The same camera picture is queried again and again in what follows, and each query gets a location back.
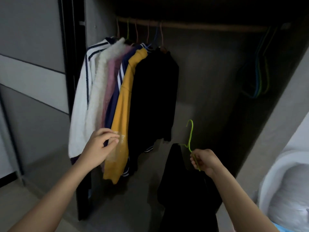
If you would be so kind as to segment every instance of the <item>white fleece garment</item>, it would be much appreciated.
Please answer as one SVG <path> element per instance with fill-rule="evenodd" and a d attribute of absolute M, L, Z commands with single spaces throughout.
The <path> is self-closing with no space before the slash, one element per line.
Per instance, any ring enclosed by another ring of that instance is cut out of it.
<path fill-rule="evenodd" d="M 88 140 L 93 131 L 101 126 L 103 100 L 108 79 L 108 61 L 121 56 L 125 50 L 125 39 L 121 38 L 114 45 L 102 51 L 99 55 L 98 68 L 92 85 L 88 111 L 85 123 L 85 139 Z"/>
<path fill-rule="evenodd" d="M 87 114 L 87 92 L 89 98 L 92 88 L 92 82 L 95 79 L 95 67 L 97 67 L 96 58 L 100 51 L 105 50 L 110 45 L 111 44 L 106 39 L 104 39 L 103 41 L 98 42 L 93 46 L 90 46 L 85 54 L 85 59 L 76 88 L 73 111 L 71 116 L 68 146 L 70 158 L 80 155 L 88 141 L 88 139 L 85 139 L 84 136 Z"/>

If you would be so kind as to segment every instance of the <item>pink garment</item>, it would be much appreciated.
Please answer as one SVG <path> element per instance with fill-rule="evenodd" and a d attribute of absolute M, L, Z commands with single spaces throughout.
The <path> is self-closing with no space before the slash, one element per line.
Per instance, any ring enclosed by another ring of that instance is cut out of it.
<path fill-rule="evenodd" d="M 120 70 L 120 66 L 122 63 L 122 58 L 131 49 L 132 47 L 128 45 L 126 47 L 126 50 L 120 57 L 113 58 L 110 61 L 108 61 L 108 79 L 107 79 L 107 87 L 106 87 L 104 101 L 103 101 L 102 122 L 101 122 L 102 128 L 104 128 L 105 115 L 106 115 L 106 110 L 107 110 L 109 101 L 111 100 L 111 97 L 115 90 L 115 84 L 116 84 L 118 72 Z"/>

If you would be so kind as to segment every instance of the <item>yellow shirt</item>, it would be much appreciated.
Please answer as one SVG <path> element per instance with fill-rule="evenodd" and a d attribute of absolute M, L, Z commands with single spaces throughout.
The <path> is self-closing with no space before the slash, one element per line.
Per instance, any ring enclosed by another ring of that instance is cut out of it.
<path fill-rule="evenodd" d="M 142 48 L 129 59 L 120 93 L 117 101 L 112 130 L 120 135 L 119 143 L 115 150 L 110 153 L 105 160 L 104 179 L 111 179 L 116 184 L 125 170 L 129 149 L 128 149 L 128 126 L 131 104 L 131 91 L 133 86 L 133 76 L 136 65 L 147 57 L 147 51 Z"/>

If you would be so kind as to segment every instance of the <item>tiled floor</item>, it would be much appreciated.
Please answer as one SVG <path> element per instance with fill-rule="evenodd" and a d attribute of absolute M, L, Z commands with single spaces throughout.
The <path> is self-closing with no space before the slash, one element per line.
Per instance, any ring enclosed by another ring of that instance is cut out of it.
<path fill-rule="evenodd" d="M 6 232 L 23 215 L 30 210 L 38 199 L 27 188 L 22 187 L 18 180 L 0 188 L 0 232 Z M 64 219 L 61 220 L 56 232 L 78 232 Z"/>

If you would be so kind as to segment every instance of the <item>black garment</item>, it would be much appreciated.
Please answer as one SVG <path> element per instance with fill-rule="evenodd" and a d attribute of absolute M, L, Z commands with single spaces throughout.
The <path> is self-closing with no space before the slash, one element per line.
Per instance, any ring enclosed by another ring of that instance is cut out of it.
<path fill-rule="evenodd" d="M 181 149 L 173 144 L 158 188 L 158 201 L 165 207 L 160 231 L 217 231 L 213 198 L 204 172 L 187 171 Z"/>
<path fill-rule="evenodd" d="M 71 158 L 71 164 L 75 164 L 79 156 Z M 91 189 L 91 172 L 89 172 L 80 182 L 76 189 L 78 220 L 86 219 L 89 215 L 88 192 Z"/>
<path fill-rule="evenodd" d="M 157 139 L 171 141 L 179 67 L 171 53 L 156 49 L 136 66 L 130 105 L 129 173 L 137 170 L 137 158 Z"/>

